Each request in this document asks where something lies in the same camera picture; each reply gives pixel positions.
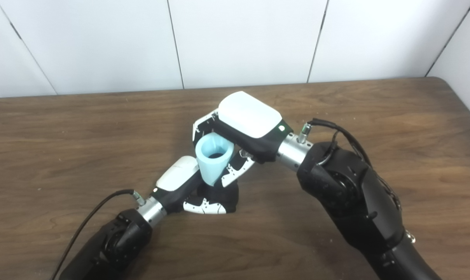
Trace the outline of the right robot hand, white and black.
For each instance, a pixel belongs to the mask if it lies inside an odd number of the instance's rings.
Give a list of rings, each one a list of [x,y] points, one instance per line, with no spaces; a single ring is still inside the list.
[[[281,144],[292,132],[274,108],[244,91],[230,94],[192,127],[204,182],[227,187],[254,163],[276,161]]]

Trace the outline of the left robot hand, white and black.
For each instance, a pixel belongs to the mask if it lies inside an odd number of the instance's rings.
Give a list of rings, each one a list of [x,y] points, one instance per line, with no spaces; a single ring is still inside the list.
[[[194,214],[226,214],[221,202],[208,198],[212,186],[204,182],[196,159],[192,156],[179,158],[158,179],[152,197],[167,214],[191,212]]]

